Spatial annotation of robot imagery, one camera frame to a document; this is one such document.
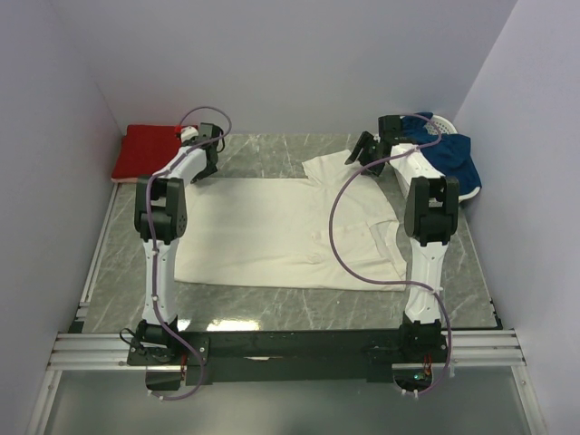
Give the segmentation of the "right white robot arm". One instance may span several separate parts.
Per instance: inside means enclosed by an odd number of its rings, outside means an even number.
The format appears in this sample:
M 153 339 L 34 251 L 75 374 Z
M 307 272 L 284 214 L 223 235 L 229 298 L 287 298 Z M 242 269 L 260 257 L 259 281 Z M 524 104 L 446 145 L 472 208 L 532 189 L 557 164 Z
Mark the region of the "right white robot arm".
M 410 362 L 447 348 L 441 335 L 447 319 L 440 282 L 459 223 L 459 182 L 436 169 L 423 153 L 441 141 L 431 117 L 384 115 L 378 119 L 378 135 L 364 132 L 346 161 L 360 162 L 360 172 L 373 175 L 390 165 L 406 198 L 403 225 L 411 242 L 411 279 L 404 283 L 409 297 L 397 343 L 401 357 Z

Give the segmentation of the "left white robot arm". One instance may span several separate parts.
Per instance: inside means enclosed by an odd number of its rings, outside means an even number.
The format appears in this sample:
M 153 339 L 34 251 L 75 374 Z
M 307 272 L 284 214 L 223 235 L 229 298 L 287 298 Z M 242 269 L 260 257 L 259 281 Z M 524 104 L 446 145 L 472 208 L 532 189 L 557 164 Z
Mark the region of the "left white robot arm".
M 162 364 L 181 352 L 175 301 L 176 255 L 188 225 L 185 187 L 217 171 L 225 132 L 211 123 L 177 127 L 179 150 L 151 176 L 138 178 L 134 227 L 146 261 L 146 296 L 136 340 L 149 344 L 150 355 Z

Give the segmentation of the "cream white t shirt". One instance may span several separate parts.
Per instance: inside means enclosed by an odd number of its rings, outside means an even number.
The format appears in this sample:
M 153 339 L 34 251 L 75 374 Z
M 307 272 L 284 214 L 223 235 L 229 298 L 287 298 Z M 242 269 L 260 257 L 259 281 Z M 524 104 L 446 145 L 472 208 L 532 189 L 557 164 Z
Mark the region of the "cream white t shirt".
M 175 278 L 189 284 L 400 291 L 399 219 L 348 153 L 303 162 L 302 179 L 204 179 L 185 189 Z

